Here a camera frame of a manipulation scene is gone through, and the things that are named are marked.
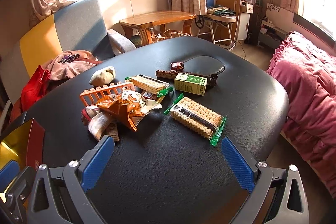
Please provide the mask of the patterned sock pair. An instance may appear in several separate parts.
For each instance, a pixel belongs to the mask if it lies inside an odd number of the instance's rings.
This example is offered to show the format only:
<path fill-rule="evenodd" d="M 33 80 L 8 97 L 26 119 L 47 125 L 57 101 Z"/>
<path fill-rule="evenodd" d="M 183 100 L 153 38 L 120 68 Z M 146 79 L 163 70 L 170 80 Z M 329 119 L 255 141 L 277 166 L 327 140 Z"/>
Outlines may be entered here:
<path fill-rule="evenodd" d="M 95 105 L 86 106 L 81 111 L 81 120 L 88 127 L 89 133 L 100 141 L 108 135 L 114 141 L 120 141 L 117 129 L 117 121 L 107 112 L 102 111 Z"/>

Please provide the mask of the cracker pack green ends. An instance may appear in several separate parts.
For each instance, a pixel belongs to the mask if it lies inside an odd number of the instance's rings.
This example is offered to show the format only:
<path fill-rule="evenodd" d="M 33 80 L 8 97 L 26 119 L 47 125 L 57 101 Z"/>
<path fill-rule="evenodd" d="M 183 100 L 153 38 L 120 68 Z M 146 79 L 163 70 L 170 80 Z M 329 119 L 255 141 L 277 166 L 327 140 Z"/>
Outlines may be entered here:
<path fill-rule="evenodd" d="M 126 77 L 125 80 L 132 82 L 134 86 L 146 92 L 153 93 L 158 98 L 166 96 L 174 90 L 171 84 L 145 75 L 130 76 Z"/>
<path fill-rule="evenodd" d="M 227 117 L 224 117 L 181 93 L 164 111 L 179 123 L 209 140 L 216 147 Z"/>

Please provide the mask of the orange plastic rack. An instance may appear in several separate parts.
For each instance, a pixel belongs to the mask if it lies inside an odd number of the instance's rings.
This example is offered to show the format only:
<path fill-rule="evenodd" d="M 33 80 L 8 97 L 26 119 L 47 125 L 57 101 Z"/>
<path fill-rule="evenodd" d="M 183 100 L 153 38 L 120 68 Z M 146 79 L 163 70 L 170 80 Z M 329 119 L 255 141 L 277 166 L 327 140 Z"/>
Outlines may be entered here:
<path fill-rule="evenodd" d="M 80 101 L 84 106 L 95 105 L 97 101 L 107 95 L 119 95 L 124 90 L 135 91 L 134 84 L 132 82 L 118 82 L 117 85 L 111 83 L 109 85 L 104 85 L 103 87 L 96 87 L 84 90 L 80 95 Z"/>

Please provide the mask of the orange white snack bag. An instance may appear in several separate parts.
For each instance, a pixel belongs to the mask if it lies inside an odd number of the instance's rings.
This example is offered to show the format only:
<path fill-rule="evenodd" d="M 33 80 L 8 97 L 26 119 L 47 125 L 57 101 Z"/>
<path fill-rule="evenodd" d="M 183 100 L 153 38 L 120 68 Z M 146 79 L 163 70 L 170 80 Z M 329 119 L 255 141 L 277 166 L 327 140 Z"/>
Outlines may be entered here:
<path fill-rule="evenodd" d="M 157 101 L 146 99 L 141 93 L 133 90 L 124 90 L 118 95 L 108 94 L 95 105 L 134 132 L 137 131 L 134 117 L 143 118 L 152 110 L 162 108 Z"/>

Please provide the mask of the Ritter Kiss chocolate bar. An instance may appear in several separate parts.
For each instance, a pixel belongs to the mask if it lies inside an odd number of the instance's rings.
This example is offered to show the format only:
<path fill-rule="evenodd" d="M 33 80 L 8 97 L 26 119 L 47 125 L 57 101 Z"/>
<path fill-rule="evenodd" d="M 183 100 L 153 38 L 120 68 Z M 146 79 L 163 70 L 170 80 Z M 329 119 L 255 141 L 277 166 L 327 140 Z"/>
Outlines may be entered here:
<path fill-rule="evenodd" d="M 147 92 L 145 90 L 142 91 L 142 96 L 148 100 L 155 100 L 158 103 L 161 103 L 163 101 L 163 99 L 165 98 L 165 96 L 161 96 L 161 97 L 157 97 L 156 94 L 151 93 L 151 92 Z"/>

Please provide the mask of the green yellow carton box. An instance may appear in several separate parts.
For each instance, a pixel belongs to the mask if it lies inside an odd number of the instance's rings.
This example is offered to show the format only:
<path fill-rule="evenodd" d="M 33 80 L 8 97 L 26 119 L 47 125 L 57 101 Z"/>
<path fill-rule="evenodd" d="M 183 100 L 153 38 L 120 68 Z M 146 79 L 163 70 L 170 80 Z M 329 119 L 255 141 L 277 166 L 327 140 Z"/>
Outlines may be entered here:
<path fill-rule="evenodd" d="M 181 92 L 187 92 L 204 96 L 207 87 L 207 78 L 185 73 L 178 73 L 174 79 L 174 88 Z"/>

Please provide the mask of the red candy wrapper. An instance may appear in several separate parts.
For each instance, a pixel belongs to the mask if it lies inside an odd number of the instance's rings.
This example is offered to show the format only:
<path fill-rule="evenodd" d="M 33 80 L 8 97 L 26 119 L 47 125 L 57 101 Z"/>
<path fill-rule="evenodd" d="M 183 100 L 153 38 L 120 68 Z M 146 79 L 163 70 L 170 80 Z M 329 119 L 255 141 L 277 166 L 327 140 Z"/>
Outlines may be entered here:
<path fill-rule="evenodd" d="M 172 62 L 170 64 L 170 69 L 172 71 L 182 71 L 184 69 L 184 64 L 182 62 Z"/>

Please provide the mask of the gold tin box red rim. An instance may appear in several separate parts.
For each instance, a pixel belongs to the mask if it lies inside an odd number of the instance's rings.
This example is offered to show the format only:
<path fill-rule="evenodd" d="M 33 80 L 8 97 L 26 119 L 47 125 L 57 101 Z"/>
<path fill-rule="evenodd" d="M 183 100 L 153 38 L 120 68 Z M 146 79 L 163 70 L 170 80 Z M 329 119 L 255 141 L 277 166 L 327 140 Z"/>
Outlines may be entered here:
<path fill-rule="evenodd" d="M 38 170 L 42 163 L 45 129 L 35 120 L 30 119 L 1 137 L 1 168 L 10 160 Z"/>

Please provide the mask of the red cloth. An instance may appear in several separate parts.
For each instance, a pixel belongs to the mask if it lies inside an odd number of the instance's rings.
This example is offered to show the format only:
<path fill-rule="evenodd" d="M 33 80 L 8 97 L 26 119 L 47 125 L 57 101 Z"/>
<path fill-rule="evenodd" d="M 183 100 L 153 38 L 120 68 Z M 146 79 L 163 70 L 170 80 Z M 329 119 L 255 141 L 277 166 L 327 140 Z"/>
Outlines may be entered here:
<path fill-rule="evenodd" d="M 50 83 L 50 71 L 38 65 L 36 71 L 21 92 L 21 108 L 29 110 L 34 103 L 47 94 Z"/>

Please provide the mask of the pink garment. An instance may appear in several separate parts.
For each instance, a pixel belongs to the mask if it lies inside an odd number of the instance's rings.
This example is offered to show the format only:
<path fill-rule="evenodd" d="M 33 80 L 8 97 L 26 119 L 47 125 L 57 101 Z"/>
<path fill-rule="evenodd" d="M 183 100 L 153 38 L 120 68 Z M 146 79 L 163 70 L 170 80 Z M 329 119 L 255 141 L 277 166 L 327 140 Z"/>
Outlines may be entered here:
<path fill-rule="evenodd" d="M 42 67 L 50 71 L 51 81 L 71 79 L 100 64 L 90 51 L 64 51 L 54 59 L 45 62 Z"/>

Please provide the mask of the pink bed quilt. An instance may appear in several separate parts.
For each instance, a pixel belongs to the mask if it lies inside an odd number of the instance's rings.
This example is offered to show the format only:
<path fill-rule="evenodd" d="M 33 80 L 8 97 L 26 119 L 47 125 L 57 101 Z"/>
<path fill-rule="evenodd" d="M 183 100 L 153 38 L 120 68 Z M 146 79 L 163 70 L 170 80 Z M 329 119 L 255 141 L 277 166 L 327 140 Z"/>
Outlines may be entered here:
<path fill-rule="evenodd" d="M 335 56 L 297 31 L 276 49 L 268 70 L 286 90 L 283 132 L 335 196 Z"/>

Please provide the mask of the wooden desk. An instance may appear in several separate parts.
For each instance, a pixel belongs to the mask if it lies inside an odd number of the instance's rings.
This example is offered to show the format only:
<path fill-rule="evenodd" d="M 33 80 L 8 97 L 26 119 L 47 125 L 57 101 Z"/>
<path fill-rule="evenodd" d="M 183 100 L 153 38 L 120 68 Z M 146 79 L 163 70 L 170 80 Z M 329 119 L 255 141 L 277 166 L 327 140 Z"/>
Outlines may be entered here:
<path fill-rule="evenodd" d="M 234 42 L 247 39 L 249 20 L 253 14 L 253 5 L 242 0 L 215 0 L 217 5 L 227 7 L 236 13 L 236 22 L 232 25 L 231 35 Z"/>

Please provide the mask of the white folding chair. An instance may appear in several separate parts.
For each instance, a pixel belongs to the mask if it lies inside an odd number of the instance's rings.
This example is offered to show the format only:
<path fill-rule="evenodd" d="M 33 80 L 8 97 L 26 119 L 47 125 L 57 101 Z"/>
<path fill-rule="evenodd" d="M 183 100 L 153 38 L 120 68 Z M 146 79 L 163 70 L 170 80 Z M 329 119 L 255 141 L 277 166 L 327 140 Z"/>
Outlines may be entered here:
<path fill-rule="evenodd" d="M 236 46 L 236 42 L 234 42 L 231 34 L 233 24 L 237 21 L 235 12 L 227 7 L 217 6 L 216 0 L 206 0 L 206 8 L 206 15 L 197 15 L 195 19 L 195 25 L 198 28 L 196 37 L 210 35 L 213 44 L 229 42 L 228 46 L 223 47 L 227 51 L 232 51 Z M 215 39 L 215 34 L 219 26 L 226 28 L 228 38 Z"/>

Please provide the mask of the wooden side table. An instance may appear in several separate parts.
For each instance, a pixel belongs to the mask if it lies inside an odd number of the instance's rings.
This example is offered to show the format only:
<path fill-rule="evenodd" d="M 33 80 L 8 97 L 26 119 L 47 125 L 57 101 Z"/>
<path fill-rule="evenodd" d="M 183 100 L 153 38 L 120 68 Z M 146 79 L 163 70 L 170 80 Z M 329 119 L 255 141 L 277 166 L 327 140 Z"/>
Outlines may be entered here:
<path fill-rule="evenodd" d="M 184 21 L 182 30 L 191 35 L 191 25 L 196 17 L 196 14 L 189 12 L 156 11 L 134 15 L 120 20 L 119 23 L 128 39 L 133 36 L 133 30 L 137 30 L 141 38 L 141 45 L 146 46 L 152 43 L 151 28 L 159 26 L 160 30 L 165 32 L 167 24 Z"/>

